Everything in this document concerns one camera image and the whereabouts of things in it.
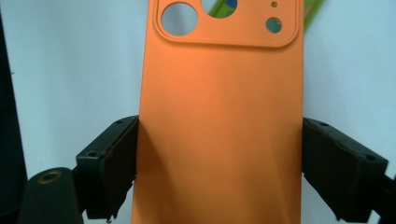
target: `white backdrop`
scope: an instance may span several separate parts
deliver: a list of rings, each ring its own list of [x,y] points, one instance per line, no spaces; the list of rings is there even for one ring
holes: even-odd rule
[[[147,0],[0,2],[27,173],[73,168],[113,121],[138,113]],[[396,174],[396,2],[326,1],[306,31],[304,115]],[[131,194],[113,223],[129,223]],[[303,224],[339,223],[303,180]],[[377,216],[370,223],[377,222]],[[104,221],[85,220],[85,223]]]

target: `matte orange surface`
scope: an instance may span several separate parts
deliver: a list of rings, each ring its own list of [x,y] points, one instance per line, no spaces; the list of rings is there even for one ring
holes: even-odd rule
[[[198,25],[171,36],[149,1],[132,222],[300,223],[304,2],[185,2]]]

